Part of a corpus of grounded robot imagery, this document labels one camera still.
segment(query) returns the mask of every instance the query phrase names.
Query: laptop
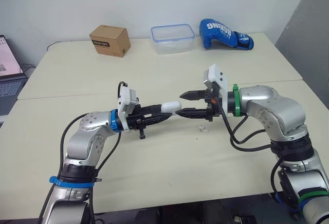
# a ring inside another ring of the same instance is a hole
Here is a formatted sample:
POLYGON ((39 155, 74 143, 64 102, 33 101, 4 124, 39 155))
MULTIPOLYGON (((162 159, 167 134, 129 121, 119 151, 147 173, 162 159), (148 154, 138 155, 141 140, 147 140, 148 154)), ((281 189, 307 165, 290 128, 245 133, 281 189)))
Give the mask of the laptop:
POLYGON ((26 81, 6 38, 0 35, 0 116, 9 114, 26 81))

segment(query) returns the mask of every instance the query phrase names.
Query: box label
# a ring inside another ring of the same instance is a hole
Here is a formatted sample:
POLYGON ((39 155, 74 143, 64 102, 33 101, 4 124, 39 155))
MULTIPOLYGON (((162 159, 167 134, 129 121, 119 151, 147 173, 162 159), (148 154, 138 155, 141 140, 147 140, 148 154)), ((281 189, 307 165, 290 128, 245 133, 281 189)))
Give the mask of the box label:
POLYGON ((92 40, 93 44, 96 46, 110 47, 108 42, 92 40))

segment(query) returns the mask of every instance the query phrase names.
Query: cable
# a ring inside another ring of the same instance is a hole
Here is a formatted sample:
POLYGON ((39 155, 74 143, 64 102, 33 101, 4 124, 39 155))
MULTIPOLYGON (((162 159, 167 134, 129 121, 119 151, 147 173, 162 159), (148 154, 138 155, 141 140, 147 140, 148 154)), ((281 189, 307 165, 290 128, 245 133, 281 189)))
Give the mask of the cable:
POLYGON ((93 205, 93 188, 89 188, 89 210, 92 224, 95 224, 94 205, 93 205))
POLYGON ((270 177, 270 180, 271 180, 271 186, 272 186, 272 189, 274 191, 274 194, 276 194, 278 191, 277 191, 277 188, 274 184, 274 174, 276 173, 280 163, 282 162, 283 160, 283 156, 280 156, 280 158, 278 159, 278 161, 276 162, 276 164, 274 165, 272 171, 271 171, 271 177, 270 177))
MULTIPOLYGON (((67 131, 69 130, 69 128, 79 119, 81 119, 82 117, 86 116, 87 114, 84 114, 84 115, 80 115, 78 117, 76 117, 74 120, 72 120, 68 126, 66 127, 66 129, 64 130, 63 134, 62 134, 62 137, 61 137, 61 143, 60 143, 60 168, 58 170, 58 174, 57 174, 57 178, 59 179, 60 178, 60 175, 61 175, 61 170, 63 168, 63 164, 64 164, 64 139, 65 139, 65 135, 67 133, 67 131)), ((55 187, 55 184, 52 184, 48 194, 47 194, 47 197, 43 203, 43 206, 42 206, 42 209, 41 209, 41 212, 40 212, 40 215, 39 215, 39 218, 38 218, 38 224, 41 224, 42 222, 42 217, 45 213, 45 210, 46 210, 46 207, 47 207, 47 204, 48 204, 48 201, 50 199, 50 196, 51 196, 51 193, 53 191, 53 188, 55 187)))
POLYGON ((55 187, 55 184, 52 184, 52 186, 51 186, 51 188, 50 188, 50 190, 49 190, 49 192, 47 194, 47 197, 46 197, 46 199, 45 199, 45 201, 44 201, 44 203, 42 205, 42 209, 41 209, 41 212, 40 212, 40 215, 39 215, 37 224, 41 224, 41 222, 42 222, 43 214, 45 213, 45 210, 46 210, 48 201, 50 199, 50 196, 51 196, 51 193, 52 193, 52 190, 53 190, 54 187, 55 187))
POLYGON ((102 163, 99 165, 99 167, 97 168, 97 175, 99 173, 99 171, 102 169, 102 167, 104 166, 104 164, 107 162, 107 160, 109 159, 109 157, 113 154, 113 152, 115 151, 115 149, 117 148, 119 142, 120 142, 120 139, 121 139, 121 132, 119 132, 119 135, 118 135, 118 139, 117 139, 117 142, 116 144, 114 145, 113 149, 109 152, 109 154, 105 157, 105 159, 102 161, 102 163))
POLYGON ((22 66, 31 66, 31 67, 34 67, 35 68, 35 66, 34 65, 32 65, 32 64, 28 64, 28 63, 23 63, 23 64, 21 64, 22 66))
MULTIPOLYGON (((239 124, 237 124, 236 125, 236 127, 233 129, 233 134, 235 134, 235 132, 240 128, 240 126, 246 121, 248 119, 248 116, 245 116, 243 119, 242 119, 242 121, 240 121, 239 122, 239 124)), ((253 133, 251 133, 251 134, 249 134, 247 137, 245 137, 242 141, 238 141, 238 140, 236 140, 235 142, 237 143, 237 144, 243 144, 243 143, 245 143, 245 142, 247 142, 250 138, 252 138, 253 136, 255 136, 255 135, 257 135, 257 134, 259 134, 259 133, 263 133, 263 132, 265 132, 265 130, 264 129, 261 129, 261 130, 256 130, 255 132, 253 132, 253 133)))
POLYGON ((23 72, 26 72, 28 69, 35 69, 35 67, 30 66, 30 67, 26 68, 25 70, 23 70, 23 72))
POLYGON ((123 85, 123 86, 128 86, 124 81, 121 81, 120 83, 119 83, 119 85, 118 85, 118 98, 119 98, 119 95, 120 95, 120 88, 121 88, 121 84, 123 85))
POLYGON ((80 120, 81 118, 85 117, 88 113, 80 115, 78 117, 76 117, 74 120, 72 120, 67 127, 65 128, 62 137, 61 137, 61 144, 60 144, 60 168, 58 170, 58 174, 57 174, 57 178, 59 179, 61 176, 61 170, 63 168, 64 165, 64 139, 65 139, 65 135, 67 133, 67 131, 70 129, 70 127, 77 121, 80 120))
POLYGON ((49 49, 50 46, 54 45, 55 43, 61 43, 61 42, 62 42, 62 41, 57 41, 57 42, 54 42, 54 43, 50 44, 50 45, 47 47, 47 51, 48 51, 48 49, 49 49))
POLYGON ((248 135, 245 139, 243 139, 242 141, 239 141, 238 139, 236 139, 236 137, 234 136, 234 132, 247 120, 247 118, 244 118, 236 127, 235 127, 235 131, 233 132, 232 131, 232 128, 230 126, 230 123, 228 122, 228 119, 225 115, 225 112, 223 110, 223 107, 221 106, 220 104, 220 101, 218 99, 218 97, 215 97, 215 100, 216 100, 216 103, 218 105, 218 108, 222 114, 222 117, 223 117, 223 120, 224 120, 224 123, 225 123, 225 126, 226 126, 226 129, 228 131, 228 133, 230 134, 230 141, 231 141, 231 145, 239 150, 239 151, 244 151, 244 152, 254 152, 254 151, 261 151, 261 150, 264 150, 266 148, 270 148, 270 145, 264 145, 264 146, 260 146, 260 147, 256 147, 256 148, 240 148, 238 146, 236 146, 234 142, 236 142, 237 144, 241 144, 241 143, 245 143, 247 140, 249 140, 251 137, 255 136, 256 134, 258 133, 262 133, 264 132, 265 130, 257 130, 255 132, 253 132, 252 134, 248 135))

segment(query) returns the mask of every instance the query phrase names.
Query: white cylinder object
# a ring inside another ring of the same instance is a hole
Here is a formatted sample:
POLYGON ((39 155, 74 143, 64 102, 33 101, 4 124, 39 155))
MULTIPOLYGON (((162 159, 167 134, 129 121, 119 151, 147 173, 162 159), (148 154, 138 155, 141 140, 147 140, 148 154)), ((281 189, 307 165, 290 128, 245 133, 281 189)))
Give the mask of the white cylinder object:
POLYGON ((176 114, 176 111, 181 109, 181 103, 178 101, 175 102, 165 102, 161 105, 161 113, 172 113, 176 114))

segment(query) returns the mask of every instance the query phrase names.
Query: laptop keyboard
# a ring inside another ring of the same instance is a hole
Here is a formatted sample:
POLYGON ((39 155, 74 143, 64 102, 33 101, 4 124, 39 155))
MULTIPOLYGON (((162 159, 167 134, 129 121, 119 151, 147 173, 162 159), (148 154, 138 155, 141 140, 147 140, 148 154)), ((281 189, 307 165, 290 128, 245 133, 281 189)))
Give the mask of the laptop keyboard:
POLYGON ((22 82, 0 83, 0 97, 15 96, 22 82))

